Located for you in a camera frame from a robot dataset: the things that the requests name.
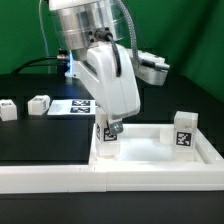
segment white block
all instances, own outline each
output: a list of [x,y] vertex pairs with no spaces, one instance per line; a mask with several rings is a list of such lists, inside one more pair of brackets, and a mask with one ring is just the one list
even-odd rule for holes
[[29,115],[42,115],[45,111],[49,109],[49,105],[50,105],[49,96],[37,95],[28,102]]
[[116,156],[120,152],[119,135],[111,135],[108,127],[106,112],[96,108],[95,139],[96,149],[99,156]]
[[12,100],[0,100],[0,117],[2,121],[17,120],[17,108]]
[[178,111],[174,118],[173,156],[194,161],[198,114]]

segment white platform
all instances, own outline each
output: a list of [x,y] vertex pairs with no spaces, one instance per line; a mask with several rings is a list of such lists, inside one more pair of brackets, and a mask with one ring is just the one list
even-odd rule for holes
[[0,193],[224,190],[224,160],[197,130],[195,161],[176,161],[159,140],[172,125],[124,125],[116,159],[89,165],[0,167]]

